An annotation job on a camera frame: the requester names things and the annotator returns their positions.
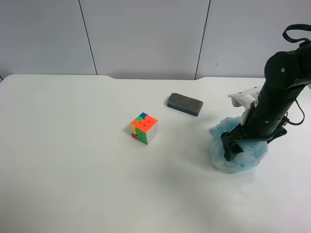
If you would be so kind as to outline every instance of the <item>white bracket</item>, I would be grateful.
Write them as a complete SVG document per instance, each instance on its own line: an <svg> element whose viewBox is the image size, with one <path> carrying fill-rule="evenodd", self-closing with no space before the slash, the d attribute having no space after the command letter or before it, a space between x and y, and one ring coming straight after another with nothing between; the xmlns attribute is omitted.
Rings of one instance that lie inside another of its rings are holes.
<svg viewBox="0 0 311 233"><path fill-rule="evenodd" d="M244 91L228 95L232 100L232 105L234 107L241 107L245 108L244 113L242 114L241 125L245 124L246 118L249 114L251 109L251 104L255 102L255 106L258 103L258 95L261 90L261 86L255 86Z"/></svg>

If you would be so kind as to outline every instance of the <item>rubik's cube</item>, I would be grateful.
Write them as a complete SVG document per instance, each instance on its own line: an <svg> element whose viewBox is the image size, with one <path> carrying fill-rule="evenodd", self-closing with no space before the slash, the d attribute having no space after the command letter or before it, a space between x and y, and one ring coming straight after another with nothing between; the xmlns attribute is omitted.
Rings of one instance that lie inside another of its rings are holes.
<svg viewBox="0 0 311 233"><path fill-rule="evenodd" d="M148 145L155 137L157 119L142 113L131 123L132 137Z"/></svg>

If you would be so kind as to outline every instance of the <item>tabletop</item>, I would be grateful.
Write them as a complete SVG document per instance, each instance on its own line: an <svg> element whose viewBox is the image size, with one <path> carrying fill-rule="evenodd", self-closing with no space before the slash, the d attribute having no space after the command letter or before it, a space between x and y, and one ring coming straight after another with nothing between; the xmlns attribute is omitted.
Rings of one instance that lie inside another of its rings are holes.
<svg viewBox="0 0 311 233"><path fill-rule="evenodd" d="M240 116L228 94L264 79L116 80L11 75L0 84L1 233L310 232L311 91L301 126L269 144L252 170L210 163L208 130ZM204 102L198 117L165 106L171 93ZM130 136L145 112L149 145ZM293 104L289 119L302 115Z"/></svg>

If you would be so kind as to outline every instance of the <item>crumpled plastic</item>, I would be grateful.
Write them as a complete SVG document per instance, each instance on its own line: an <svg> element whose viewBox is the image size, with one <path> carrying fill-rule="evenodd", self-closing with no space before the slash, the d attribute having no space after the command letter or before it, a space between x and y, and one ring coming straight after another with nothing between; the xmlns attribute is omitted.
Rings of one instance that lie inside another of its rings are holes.
<svg viewBox="0 0 311 233"><path fill-rule="evenodd" d="M267 142L243 142L239 146L243 153L238 154L232 161L228 162L225 157L225 150L221 141L221 134L232 131L241 122L241 117L227 117L220 124L209 130L212 135L210 146L211 162L221 171L240 172L257 166L268 152Z"/></svg>

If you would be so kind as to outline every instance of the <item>white wall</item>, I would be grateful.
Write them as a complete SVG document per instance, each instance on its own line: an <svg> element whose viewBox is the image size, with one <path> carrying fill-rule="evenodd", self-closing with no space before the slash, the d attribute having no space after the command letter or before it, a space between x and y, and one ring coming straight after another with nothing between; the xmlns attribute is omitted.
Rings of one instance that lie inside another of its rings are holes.
<svg viewBox="0 0 311 233"><path fill-rule="evenodd" d="M0 0L0 75L95 74L78 0Z"/></svg>
<svg viewBox="0 0 311 233"><path fill-rule="evenodd" d="M282 33L291 24L311 24L310 10L311 0L211 0L197 78L263 77L269 57L298 48Z"/></svg>
<svg viewBox="0 0 311 233"><path fill-rule="evenodd" d="M81 0L98 74L194 79L208 0Z"/></svg>

